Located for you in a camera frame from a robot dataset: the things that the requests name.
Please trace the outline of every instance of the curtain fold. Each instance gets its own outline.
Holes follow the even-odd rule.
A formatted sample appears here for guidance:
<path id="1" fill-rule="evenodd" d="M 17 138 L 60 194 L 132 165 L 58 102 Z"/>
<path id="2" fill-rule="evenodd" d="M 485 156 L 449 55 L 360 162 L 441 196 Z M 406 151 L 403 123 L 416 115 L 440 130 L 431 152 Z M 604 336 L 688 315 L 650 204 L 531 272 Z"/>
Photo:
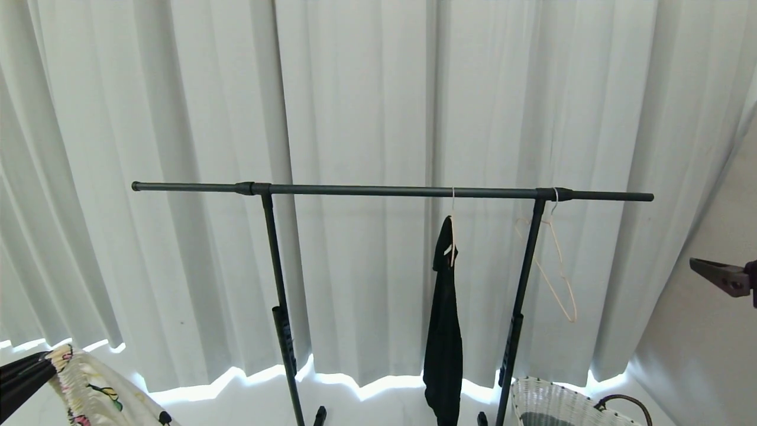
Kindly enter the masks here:
<path id="1" fill-rule="evenodd" d="M 748 0 L 0 2 L 2 338 L 125 343 L 150 390 L 280 362 L 260 200 L 132 180 L 652 192 L 560 203 L 578 321 L 536 266 L 524 305 L 517 374 L 619 374 L 754 114 L 755 39 Z M 274 200 L 301 365 L 419 374 L 454 213 L 494 384 L 532 202 Z M 537 259 L 571 312 L 546 225 Z"/>

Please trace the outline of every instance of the white wall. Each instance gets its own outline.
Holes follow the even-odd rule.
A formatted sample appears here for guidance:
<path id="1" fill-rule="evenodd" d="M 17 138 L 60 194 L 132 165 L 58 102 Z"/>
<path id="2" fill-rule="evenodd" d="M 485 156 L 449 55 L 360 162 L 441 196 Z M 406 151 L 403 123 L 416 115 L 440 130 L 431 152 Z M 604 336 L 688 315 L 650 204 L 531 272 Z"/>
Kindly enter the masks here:
<path id="1" fill-rule="evenodd" d="M 681 253 L 631 370 L 678 424 L 757 421 L 757 309 L 690 270 L 689 257 L 757 258 L 757 120 Z"/>
<path id="2" fill-rule="evenodd" d="M 14 351 L 10 347 L 0 350 L 0 363 L 18 359 L 30 353 L 45 350 L 44 344 L 27 348 L 24 351 Z M 107 346 L 100 346 L 92 350 L 92 354 L 116 369 L 125 377 L 139 383 L 134 367 L 130 361 L 128 348 L 120 353 L 114 353 Z M 303 410 L 306 423 L 311 424 L 318 405 L 324 405 L 329 411 L 326 426 L 348 426 L 353 424 L 385 426 L 387 424 L 401 426 L 419 426 L 436 424 L 433 413 L 425 404 L 422 382 L 419 377 L 389 377 L 380 379 L 363 388 L 351 387 L 345 384 L 349 381 L 340 374 L 314 374 L 312 368 L 303 368 L 298 375 Z M 642 402 L 652 412 L 655 426 L 675 426 L 673 422 L 654 403 L 651 397 L 627 374 L 618 376 L 608 382 L 597 384 L 592 382 L 583 391 L 591 396 L 604 396 L 610 393 L 626 393 Z M 399 389 L 385 390 L 387 384 L 405 386 Z M 470 382 L 463 385 L 463 401 L 460 410 L 460 425 L 475 425 L 475 417 L 484 410 L 489 416 L 490 423 L 494 423 L 497 413 L 498 399 L 491 389 L 477 387 Z M 250 377 L 233 376 L 228 374 L 221 377 L 210 386 L 185 388 L 184 390 L 169 390 L 154 393 L 153 398 L 171 415 L 181 421 L 183 426 L 200 426 L 206 424 L 260 424 L 284 425 L 294 424 L 291 413 L 283 367 L 271 368 Z M 615 401 L 610 408 L 623 411 L 632 418 L 643 417 L 630 403 Z M 4 426 L 65 426 L 67 424 L 63 404 L 50 387 L 43 387 L 32 399 L 26 402 L 14 413 Z"/>

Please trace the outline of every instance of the black shirt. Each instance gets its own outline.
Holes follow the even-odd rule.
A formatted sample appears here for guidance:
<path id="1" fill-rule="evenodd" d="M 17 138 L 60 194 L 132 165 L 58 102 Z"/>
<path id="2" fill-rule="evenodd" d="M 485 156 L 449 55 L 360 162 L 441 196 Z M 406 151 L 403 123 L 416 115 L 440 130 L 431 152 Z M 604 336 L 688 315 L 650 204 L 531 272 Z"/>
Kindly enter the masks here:
<path id="1" fill-rule="evenodd" d="M 457 424 L 463 387 L 463 338 L 457 319 L 455 269 L 450 265 L 452 253 L 444 254 L 451 245 L 452 220 L 447 216 L 434 253 L 437 274 L 423 363 L 426 402 L 434 410 L 439 426 Z"/>

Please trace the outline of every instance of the basket handle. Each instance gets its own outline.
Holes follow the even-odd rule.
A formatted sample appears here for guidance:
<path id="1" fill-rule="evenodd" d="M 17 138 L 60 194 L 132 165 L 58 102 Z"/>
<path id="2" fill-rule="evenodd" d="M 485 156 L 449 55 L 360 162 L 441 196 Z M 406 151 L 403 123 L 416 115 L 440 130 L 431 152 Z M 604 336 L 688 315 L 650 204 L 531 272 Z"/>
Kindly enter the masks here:
<path id="1" fill-rule="evenodd" d="M 639 406 L 641 411 L 644 412 L 644 419 L 646 420 L 646 426 L 652 426 L 652 416 L 650 415 L 650 411 L 646 409 L 646 407 L 644 406 L 644 404 L 641 403 L 640 400 L 632 396 L 621 395 L 619 393 L 615 395 L 608 395 L 600 399 L 600 401 L 594 406 L 594 408 L 600 411 L 605 411 L 607 409 L 606 407 L 607 401 L 610 401 L 611 399 L 625 399 L 627 401 L 631 401 L 632 403 L 636 404 L 637 406 Z"/>

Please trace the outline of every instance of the laundry basket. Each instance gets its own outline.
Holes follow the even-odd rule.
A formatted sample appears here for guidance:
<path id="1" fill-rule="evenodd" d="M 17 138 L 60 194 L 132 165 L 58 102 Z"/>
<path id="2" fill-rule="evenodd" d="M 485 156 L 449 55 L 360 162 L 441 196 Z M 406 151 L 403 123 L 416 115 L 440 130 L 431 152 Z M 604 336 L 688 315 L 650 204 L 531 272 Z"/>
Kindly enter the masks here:
<path id="1" fill-rule="evenodd" d="M 516 380 L 510 387 L 512 408 L 518 426 L 639 426 L 637 422 L 605 407 L 611 399 L 637 404 L 652 426 L 644 404 L 626 395 L 609 395 L 593 401 L 578 392 L 535 377 Z"/>

